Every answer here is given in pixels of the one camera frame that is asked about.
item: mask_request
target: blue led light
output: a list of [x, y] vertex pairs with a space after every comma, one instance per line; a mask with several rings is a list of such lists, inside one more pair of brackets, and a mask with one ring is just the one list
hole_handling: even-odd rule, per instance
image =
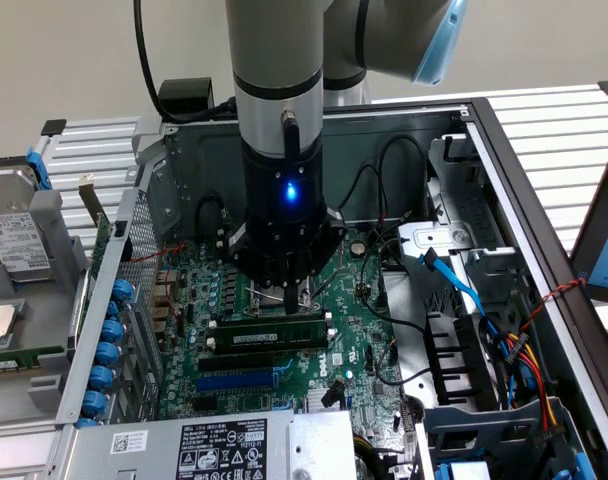
[[292, 183], [286, 184], [286, 200], [290, 203], [297, 200], [297, 188]]

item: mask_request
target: white wall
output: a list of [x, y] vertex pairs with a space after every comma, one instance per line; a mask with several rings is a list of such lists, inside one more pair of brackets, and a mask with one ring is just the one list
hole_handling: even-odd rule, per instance
[[[158, 84], [210, 75], [216, 101], [230, 96], [224, 1], [142, 3]], [[374, 98], [608, 79], [608, 0], [470, 3], [442, 85], [412, 87], [373, 74]], [[0, 155], [23, 153], [49, 118], [139, 115], [150, 108], [130, 0], [0, 0]]]

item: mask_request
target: green motherboard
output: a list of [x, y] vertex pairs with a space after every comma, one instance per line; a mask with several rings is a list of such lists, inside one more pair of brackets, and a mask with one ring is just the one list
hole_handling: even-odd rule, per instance
[[[183, 318], [178, 327], [169, 315], [163, 338], [160, 338], [165, 378], [159, 418], [286, 409], [306, 412], [313, 403], [319, 404], [322, 393], [340, 381], [345, 386], [345, 408], [351, 412], [353, 430], [376, 447], [401, 448], [403, 428], [393, 428], [395, 412], [402, 409], [399, 388], [383, 385], [376, 380], [372, 369], [365, 368], [368, 346], [377, 361], [393, 339], [393, 329], [371, 313], [356, 295], [356, 288], [361, 287], [364, 258], [363, 249], [358, 249], [361, 255], [352, 252], [351, 246], [356, 242], [365, 244], [366, 235], [350, 231], [320, 275], [310, 280], [308, 292], [305, 292], [313, 296], [324, 286], [310, 302], [311, 317], [304, 316], [302, 322], [315, 322], [313, 318], [325, 317], [332, 324], [333, 337], [322, 348], [274, 352], [275, 366], [280, 372], [279, 385], [274, 388], [196, 391], [196, 381], [211, 375], [199, 371], [199, 361], [218, 357], [207, 348], [209, 322], [217, 318], [221, 325], [252, 323], [253, 293], [249, 289], [255, 287], [233, 267], [216, 259], [212, 249], [204, 244], [187, 243], [179, 254], [164, 259], [158, 279], [164, 277], [169, 264], [179, 272], [180, 287], [176, 289], [172, 307]], [[378, 275], [376, 262], [371, 259], [365, 270], [364, 283], [373, 285], [373, 303]], [[271, 312], [279, 315], [279, 307], [273, 307]], [[284, 325], [283, 322], [277, 324], [280, 328]], [[382, 374], [398, 379], [397, 365], [385, 361]], [[209, 397], [211, 407], [208, 411], [200, 406], [203, 405], [200, 399], [204, 397]]]

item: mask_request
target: motherboard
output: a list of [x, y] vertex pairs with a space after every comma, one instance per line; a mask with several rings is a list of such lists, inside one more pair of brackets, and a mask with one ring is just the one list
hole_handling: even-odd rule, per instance
[[[164, 258], [153, 298], [165, 364], [158, 418], [305, 414], [326, 410], [324, 395], [341, 390], [329, 410], [349, 410], [354, 432], [373, 446], [401, 449], [400, 391], [374, 375], [393, 329], [363, 304], [366, 295], [388, 314], [377, 306], [373, 258], [360, 282], [366, 249], [367, 235], [350, 231], [320, 275], [301, 282], [299, 312], [288, 318], [278, 289], [259, 288], [213, 246], [187, 242]], [[381, 372], [399, 379], [394, 358]]]

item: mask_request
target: robotic arm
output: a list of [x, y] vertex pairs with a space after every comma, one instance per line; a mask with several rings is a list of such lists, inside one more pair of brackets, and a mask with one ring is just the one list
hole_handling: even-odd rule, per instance
[[284, 288], [287, 313], [346, 233], [322, 192], [323, 86], [351, 88], [367, 68], [439, 83], [466, 4], [226, 0], [248, 206], [229, 252], [260, 285]]

